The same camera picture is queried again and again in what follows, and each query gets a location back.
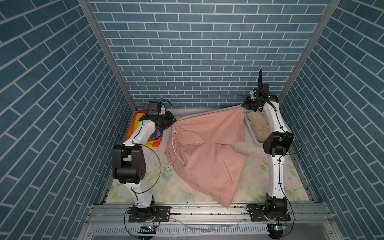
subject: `brick wall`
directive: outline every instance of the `brick wall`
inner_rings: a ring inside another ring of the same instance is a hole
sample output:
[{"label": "brick wall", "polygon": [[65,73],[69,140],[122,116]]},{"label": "brick wall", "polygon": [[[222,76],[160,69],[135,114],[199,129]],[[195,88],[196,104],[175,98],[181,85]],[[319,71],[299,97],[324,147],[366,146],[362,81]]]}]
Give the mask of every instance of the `brick wall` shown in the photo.
[{"label": "brick wall", "polygon": [[90,1],[130,94],[176,108],[240,104],[263,80],[278,94],[328,0]]},{"label": "brick wall", "polygon": [[383,239],[383,12],[381,0],[342,0],[282,105],[345,239]]},{"label": "brick wall", "polygon": [[76,238],[131,111],[76,0],[0,2],[0,239]]}]

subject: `mounting plate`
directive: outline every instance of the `mounting plate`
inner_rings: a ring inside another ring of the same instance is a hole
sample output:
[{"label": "mounting plate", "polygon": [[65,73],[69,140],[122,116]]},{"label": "mounting plate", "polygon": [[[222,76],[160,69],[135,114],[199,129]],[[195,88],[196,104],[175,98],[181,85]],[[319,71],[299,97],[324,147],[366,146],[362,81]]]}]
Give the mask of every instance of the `mounting plate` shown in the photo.
[{"label": "mounting plate", "polygon": [[[169,222],[169,214],[170,214],[170,206],[156,206],[156,214],[155,214],[155,223],[159,222],[159,215],[160,214],[160,222]],[[137,214],[131,213],[129,215],[129,222],[145,222],[141,218],[137,217]]]},{"label": "mounting plate", "polygon": [[[264,222],[264,221],[273,221],[271,218],[267,217],[264,213],[264,205],[258,204],[248,204],[249,216],[253,222]],[[282,212],[270,212],[270,216],[279,217],[279,221],[290,221],[291,217],[288,213]]]}]

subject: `rainbow towel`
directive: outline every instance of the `rainbow towel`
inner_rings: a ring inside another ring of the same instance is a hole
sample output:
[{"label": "rainbow towel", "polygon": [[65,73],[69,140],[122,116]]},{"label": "rainbow towel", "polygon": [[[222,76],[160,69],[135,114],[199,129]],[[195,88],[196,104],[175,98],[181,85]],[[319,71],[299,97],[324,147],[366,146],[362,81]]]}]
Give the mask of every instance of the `rainbow towel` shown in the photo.
[{"label": "rainbow towel", "polygon": [[[125,138],[126,141],[139,126],[139,119],[142,116],[144,116],[146,113],[147,113],[147,109],[138,110],[135,112],[131,125],[129,126],[129,129],[128,129],[127,137]],[[148,138],[148,141],[147,143],[145,143],[145,145],[147,147],[159,147],[162,138],[163,138],[163,129],[156,129],[155,132],[152,133],[152,135]]]}]

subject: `metal rail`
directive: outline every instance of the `metal rail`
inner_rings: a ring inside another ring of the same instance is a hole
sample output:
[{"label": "metal rail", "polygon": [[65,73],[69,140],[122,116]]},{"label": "metal rail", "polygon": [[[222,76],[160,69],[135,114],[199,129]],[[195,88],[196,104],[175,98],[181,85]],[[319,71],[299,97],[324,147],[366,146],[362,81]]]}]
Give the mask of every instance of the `metal rail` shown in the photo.
[{"label": "metal rail", "polygon": [[328,5],[324,9],[323,15],[321,16],[319,22],[316,24],[315,29],[312,32],[311,37],[309,38],[307,44],[304,47],[302,54],[296,62],[296,65],[293,67],[291,75],[288,77],[287,82],[285,83],[281,93],[279,95],[279,100],[282,102],[285,96],[288,94],[289,89],[299,75],[301,69],[304,66],[304,63],[307,61],[309,55],[312,52],[313,47],[319,40],[321,34],[323,33],[325,27],[327,26],[329,20],[331,19],[333,13],[336,10],[336,7],[339,5],[341,0],[329,0]]},{"label": "metal rail", "polygon": [[[247,203],[231,204],[226,209],[220,204],[157,204],[171,206],[169,225],[179,225],[178,221],[185,224],[251,224],[251,223],[274,223],[274,222],[252,222],[245,206]],[[331,214],[324,203],[292,202],[295,212],[295,223],[330,223],[333,222]],[[124,212],[132,205],[93,205],[87,217],[85,225],[123,225]]]}]

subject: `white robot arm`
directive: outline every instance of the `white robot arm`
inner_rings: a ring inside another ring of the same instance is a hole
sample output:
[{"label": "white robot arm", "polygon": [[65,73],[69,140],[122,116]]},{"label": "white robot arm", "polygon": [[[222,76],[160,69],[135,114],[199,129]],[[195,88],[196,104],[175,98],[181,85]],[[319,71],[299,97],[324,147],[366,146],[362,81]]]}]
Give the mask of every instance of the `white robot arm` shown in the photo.
[{"label": "white robot arm", "polygon": [[153,221],[156,214],[155,201],[142,181],[146,173],[146,163],[142,146],[156,129],[169,128],[176,119],[162,107],[161,101],[150,101],[147,113],[139,119],[139,126],[123,144],[113,147],[113,178],[119,180],[130,191],[135,200],[131,212],[145,222]]},{"label": "white robot arm", "polygon": [[268,154],[270,173],[270,189],[266,195],[263,215],[267,219],[283,216],[285,220],[290,220],[284,193],[283,167],[285,156],[295,136],[287,131],[280,114],[278,98],[270,93],[269,84],[262,83],[262,75],[263,71],[260,69],[258,86],[251,91],[251,96],[245,98],[242,107],[253,111],[264,111],[271,128],[271,134],[263,143],[264,152]]}]

